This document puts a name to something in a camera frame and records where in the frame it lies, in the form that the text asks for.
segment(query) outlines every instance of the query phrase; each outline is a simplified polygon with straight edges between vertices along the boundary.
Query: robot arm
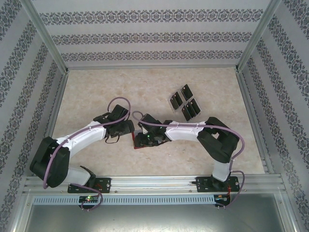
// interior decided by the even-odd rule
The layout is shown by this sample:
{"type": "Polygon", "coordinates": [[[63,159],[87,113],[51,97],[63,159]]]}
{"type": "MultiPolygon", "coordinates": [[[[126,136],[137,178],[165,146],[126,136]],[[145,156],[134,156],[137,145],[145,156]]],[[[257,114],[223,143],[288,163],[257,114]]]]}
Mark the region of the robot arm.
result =
{"type": "MultiPolygon", "coordinates": [[[[52,139],[51,137],[44,138],[30,165],[30,170],[43,180],[51,155],[62,142],[67,141],[58,150],[52,162],[47,177],[47,185],[54,188],[61,183],[75,183],[92,188],[96,176],[83,166],[70,167],[70,158],[95,141],[132,133],[134,131],[134,126],[131,120],[98,127],[100,124],[119,120],[127,115],[127,113],[127,109],[120,105],[116,105],[111,113],[106,113],[94,118],[90,124],[81,129],[84,130],[81,133],[75,132],[58,139],[52,139]]],[[[154,119],[149,114],[144,115],[141,120],[148,123],[161,124],[160,121],[154,119]]],[[[215,160],[212,172],[213,186],[211,187],[220,187],[220,184],[225,182],[230,175],[229,167],[231,156],[237,147],[239,138],[225,130],[188,127],[190,125],[196,125],[196,123],[177,123],[172,120],[166,120],[163,124],[167,125],[167,127],[149,126],[139,123],[139,126],[143,129],[143,133],[139,133],[135,137],[135,146],[158,146],[175,140],[200,142],[215,160]],[[214,134],[219,134],[219,136],[215,138],[213,137],[214,134]]],[[[210,117],[206,122],[201,122],[199,125],[215,125],[228,128],[215,117],[210,117]]]]}
{"type": "MultiPolygon", "coordinates": [[[[141,118],[141,121],[161,124],[160,121],[154,119],[149,114],[144,115],[141,118]]],[[[239,141],[237,136],[228,131],[220,129],[188,127],[189,125],[196,125],[196,123],[178,123],[175,121],[167,120],[163,124],[180,124],[181,126],[155,127],[139,123],[143,133],[139,133],[135,137],[135,146],[158,146],[165,142],[175,140],[200,142],[210,154],[210,156],[214,159],[214,169],[212,172],[214,187],[220,185],[220,182],[226,181],[230,175],[229,168],[232,153],[237,148],[239,141]]],[[[215,125],[228,128],[215,117],[210,117],[206,122],[200,122],[199,125],[215,125]]]]}
{"type": "Polygon", "coordinates": [[[76,131],[57,139],[52,139],[51,137],[44,138],[32,160],[30,170],[43,180],[50,157],[55,149],[63,141],[68,140],[71,135],[77,134],[58,150],[49,171],[47,185],[54,188],[61,183],[75,183],[90,188],[93,187],[96,176],[83,166],[70,167],[70,159],[80,150],[96,141],[132,133],[134,131],[134,125],[131,120],[120,121],[108,126],[95,127],[103,123],[121,119],[127,113],[127,109],[116,105],[111,113],[94,118],[86,127],[78,131],[89,128],[88,130],[81,133],[77,133],[76,131]]]}

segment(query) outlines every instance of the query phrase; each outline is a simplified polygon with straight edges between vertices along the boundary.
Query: metal plate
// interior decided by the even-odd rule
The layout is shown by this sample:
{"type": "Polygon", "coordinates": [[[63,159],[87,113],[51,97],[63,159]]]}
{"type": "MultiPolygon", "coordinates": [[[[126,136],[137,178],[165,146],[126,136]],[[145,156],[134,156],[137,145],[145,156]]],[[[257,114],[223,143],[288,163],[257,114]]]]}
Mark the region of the metal plate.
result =
{"type": "MultiPolygon", "coordinates": [[[[96,178],[94,189],[100,191],[101,193],[110,193],[111,180],[112,179],[110,178],[96,178]]],[[[69,185],[68,193],[96,193],[96,192],[84,188],[79,188],[74,185],[69,185]]]]}
{"type": "MultiPolygon", "coordinates": [[[[197,192],[215,192],[215,189],[213,188],[205,188],[204,186],[207,186],[207,183],[211,182],[210,176],[198,176],[196,178],[196,181],[200,183],[201,185],[197,186],[197,192]]],[[[231,192],[238,192],[239,191],[239,181],[236,176],[229,176],[223,189],[220,190],[220,192],[228,192],[228,187],[231,187],[231,192]]]]}

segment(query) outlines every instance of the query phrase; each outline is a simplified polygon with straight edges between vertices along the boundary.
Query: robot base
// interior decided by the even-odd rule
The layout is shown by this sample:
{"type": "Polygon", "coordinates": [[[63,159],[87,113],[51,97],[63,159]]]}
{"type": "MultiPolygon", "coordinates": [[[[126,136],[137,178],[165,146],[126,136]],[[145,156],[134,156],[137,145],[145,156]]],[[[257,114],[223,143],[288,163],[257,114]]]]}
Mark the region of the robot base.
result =
{"type": "Polygon", "coordinates": [[[225,182],[216,181],[212,176],[198,176],[196,182],[197,192],[230,192],[239,191],[239,181],[236,176],[229,176],[225,182]]]}
{"type": "MultiPolygon", "coordinates": [[[[110,178],[96,178],[93,189],[100,191],[101,193],[110,193],[111,189],[111,180],[110,178]]],[[[84,188],[79,188],[74,185],[68,186],[68,193],[96,193],[84,188]]]]}

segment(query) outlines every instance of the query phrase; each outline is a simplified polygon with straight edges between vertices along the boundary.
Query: damask pattern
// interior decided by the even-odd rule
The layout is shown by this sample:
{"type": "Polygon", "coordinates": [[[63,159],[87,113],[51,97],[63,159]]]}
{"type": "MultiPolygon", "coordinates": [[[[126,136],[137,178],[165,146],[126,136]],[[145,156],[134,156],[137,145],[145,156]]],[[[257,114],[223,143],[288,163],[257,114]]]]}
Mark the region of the damask pattern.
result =
{"type": "Polygon", "coordinates": [[[166,32],[52,36],[56,45],[122,43],[248,42],[251,32],[166,32]]]}
{"type": "Polygon", "coordinates": [[[10,28],[17,13],[21,9],[19,0],[7,0],[0,10],[0,41],[10,28]]]}
{"type": "Polygon", "coordinates": [[[274,166],[274,163],[273,163],[273,161],[272,161],[271,155],[270,155],[270,153],[269,153],[269,148],[268,148],[268,146],[267,146],[267,142],[266,142],[266,139],[265,139],[265,136],[264,136],[263,128],[262,128],[260,119],[259,119],[258,116],[257,116],[257,111],[256,111],[256,109],[255,109],[254,102],[253,102],[251,93],[250,93],[249,88],[248,88],[248,84],[247,84],[247,81],[246,81],[246,78],[245,78],[245,74],[244,74],[244,72],[241,72],[241,73],[242,73],[242,76],[243,76],[244,81],[245,81],[246,86],[247,86],[247,90],[248,90],[248,93],[249,93],[249,96],[250,96],[250,100],[251,100],[251,102],[252,102],[252,106],[253,106],[253,110],[254,110],[254,113],[255,113],[255,117],[256,117],[257,123],[259,124],[259,128],[260,128],[260,131],[261,131],[261,134],[262,134],[262,137],[263,137],[263,141],[264,141],[265,148],[266,148],[267,153],[268,153],[268,156],[269,156],[269,160],[270,160],[272,169],[274,170],[274,173],[276,173],[276,168],[275,168],[275,166],[274,166]]]}
{"type": "Polygon", "coordinates": [[[304,0],[284,0],[284,4],[309,40],[309,7],[307,3],[304,0]]]}
{"type": "Polygon", "coordinates": [[[64,61],[141,60],[141,59],[239,59],[242,51],[146,51],[63,53],[64,61]]]}
{"type": "Polygon", "coordinates": [[[58,87],[57,87],[57,91],[56,91],[56,94],[55,94],[55,97],[54,97],[54,100],[53,100],[52,108],[50,109],[50,113],[49,113],[48,120],[47,120],[47,123],[46,123],[45,132],[44,132],[44,138],[47,136],[46,133],[47,133],[47,129],[48,129],[48,126],[49,126],[49,121],[52,118],[52,113],[53,113],[53,110],[54,110],[54,105],[55,105],[55,102],[56,102],[56,99],[57,99],[57,96],[58,96],[58,91],[59,91],[59,88],[60,88],[60,85],[62,83],[62,79],[63,79],[64,76],[65,76],[65,74],[62,74],[62,76],[60,78],[60,81],[59,81],[59,84],[58,84],[58,87]]]}
{"type": "Polygon", "coordinates": [[[286,147],[284,138],[282,136],[281,130],[278,126],[277,119],[273,112],[272,106],[269,103],[269,98],[266,94],[265,88],[261,81],[260,74],[256,68],[254,60],[252,57],[249,58],[247,62],[247,66],[249,68],[251,77],[253,78],[253,82],[258,93],[259,99],[261,101],[264,114],[268,120],[268,125],[271,130],[271,134],[275,141],[275,145],[277,147],[277,151],[279,157],[281,158],[282,166],[286,172],[288,177],[289,184],[291,186],[291,190],[293,192],[293,196],[295,198],[295,203],[298,205],[298,210],[302,215],[302,219],[304,220],[305,227],[309,230],[309,206],[308,200],[305,199],[305,193],[302,190],[302,185],[299,183],[299,177],[296,172],[296,167],[291,162],[291,157],[289,151],[286,147]]]}
{"type": "Polygon", "coordinates": [[[282,25],[278,21],[276,16],[273,16],[268,28],[277,42],[281,54],[284,56],[286,64],[289,66],[291,73],[294,75],[294,79],[301,90],[302,95],[307,101],[307,106],[309,106],[309,79],[308,71],[303,65],[302,60],[297,55],[289,37],[282,28],[282,25]]]}
{"type": "Polygon", "coordinates": [[[288,91],[286,91],[275,63],[262,39],[258,42],[256,48],[264,63],[264,67],[267,70],[274,90],[277,93],[277,97],[281,103],[281,107],[285,113],[287,122],[289,123],[290,129],[292,130],[292,135],[295,137],[297,147],[300,149],[300,154],[303,156],[303,161],[306,163],[306,168],[309,169],[309,139],[306,137],[304,127],[302,124],[300,124],[300,120],[298,119],[298,115],[295,112],[293,103],[290,100],[288,91]]]}
{"type": "Polygon", "coordinates": [[[11,84],[15,79],[17,71],[20,68],[22,61],[25,58],[26,52],[28,51],[30,44],[36,34],[36,29],[31,21],[27,23],[23,34],[18,40],[9,61],[3,69],[0,77],[0,107],[2,107],[2,102],[5,100],[5,96],[11,88],[11,84]]]}
{"type": "Polygon", "coordinates": [[[20,181],[22,180],[22,175],[25,171],[26,164],[28,162],[28,158],[31,152],[31,148],[33,145],[33,141],[35,139],[35,135],[39,128],[40,121],[42,119],[42,115],[44,112],[44,108],[48,99],[48,95],[50,89],[52,87],[54,78],[57,72],[57,65],[55,61],[52,62],[51,68],[48,72],[47,78],[45,80],[44,86],[42,88],[42,92],[40,94],[39,101],[37,103],[37,107],[32,117],[32,121],[30,122],[30,126],[23,143],[23,148],[20,151],[20,155],[18,157],[18,161],[14,168],[14,174],[12,175],[12,179],[9,184],[9,188],[7,189],[7,194],[4,197],[4,204],[2,204],[2,209],[0,212],[0,231],[5,231],[7,223],[12,213],[12,209],[14,206],[14,202],[16,200],[16,194],[20,187],[20,181]]]}
{"type": "Polygon", "coordinates": [[[12,117],[9,120],[9,124],[6,126],[7,130],[4,132],[0,144],[0,174],[2,173],[2,169],[5,166],[5,161],[11,152],[13,141],[15,140],[20,123],[24,117],[24,113],[30,101],[35,84],[39,78],[47,54],[48,49],[45,44],[42,44],[20,93],[12,117]]]}
{"type": "Polygon", "coordinates": [[[262,9],[138,10],[40,13],[45,25],[151,22],[257,22],[262,9]]]}

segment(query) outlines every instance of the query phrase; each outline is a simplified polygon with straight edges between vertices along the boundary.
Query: vent slot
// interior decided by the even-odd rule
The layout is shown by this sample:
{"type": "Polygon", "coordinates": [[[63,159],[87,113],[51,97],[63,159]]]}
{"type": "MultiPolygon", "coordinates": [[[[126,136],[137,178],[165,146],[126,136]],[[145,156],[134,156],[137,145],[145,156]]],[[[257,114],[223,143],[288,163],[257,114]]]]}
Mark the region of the vent slot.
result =
{"type": "MultiPolygon", "coordinates": [[[[76,205],[79,196],[38,196],[34,205],[76,205]]],[[[213,195],[111,196],[103,195],[103,205],[215,204],[213,195]]]]}

